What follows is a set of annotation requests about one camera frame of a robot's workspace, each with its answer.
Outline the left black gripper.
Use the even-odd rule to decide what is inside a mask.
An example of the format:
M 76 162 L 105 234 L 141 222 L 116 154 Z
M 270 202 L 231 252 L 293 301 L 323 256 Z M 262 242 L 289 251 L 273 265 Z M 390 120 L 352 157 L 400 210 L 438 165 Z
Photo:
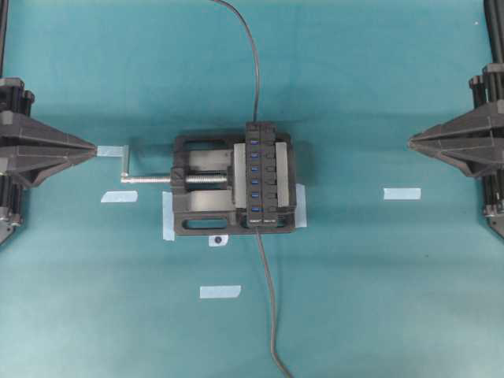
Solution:
M 43 145 L 3 148 L 1 222 L 8 225 L 22 224 L 23 187 L 38 187 L 47 178 L 97 153 L 96 145 L 28 117 L 34 101 L 35 96 L 24 89 L 21 79 L 1 78 L 3 137 L 26 145 Z

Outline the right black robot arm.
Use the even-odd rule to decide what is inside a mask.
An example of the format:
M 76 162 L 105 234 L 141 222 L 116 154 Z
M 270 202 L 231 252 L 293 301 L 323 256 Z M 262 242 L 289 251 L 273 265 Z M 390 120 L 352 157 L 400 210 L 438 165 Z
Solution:
M 412 136 L 408 147 L 480 178 L 485 217 L 503 215 L 503 2 L 485 1 L 492 62 L 469 80 L 473 110 Z

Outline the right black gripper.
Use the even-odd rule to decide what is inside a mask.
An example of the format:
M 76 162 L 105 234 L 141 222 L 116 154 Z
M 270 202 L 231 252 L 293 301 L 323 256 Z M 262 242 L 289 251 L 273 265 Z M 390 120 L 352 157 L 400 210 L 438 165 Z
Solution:
M 422 142 L 503 128 L 503 63 L 490 63 L 469 80 L 474 108 L 409 139 L 408 147 L 481 178 L 485 217 L 503 215 L 503 142 Z

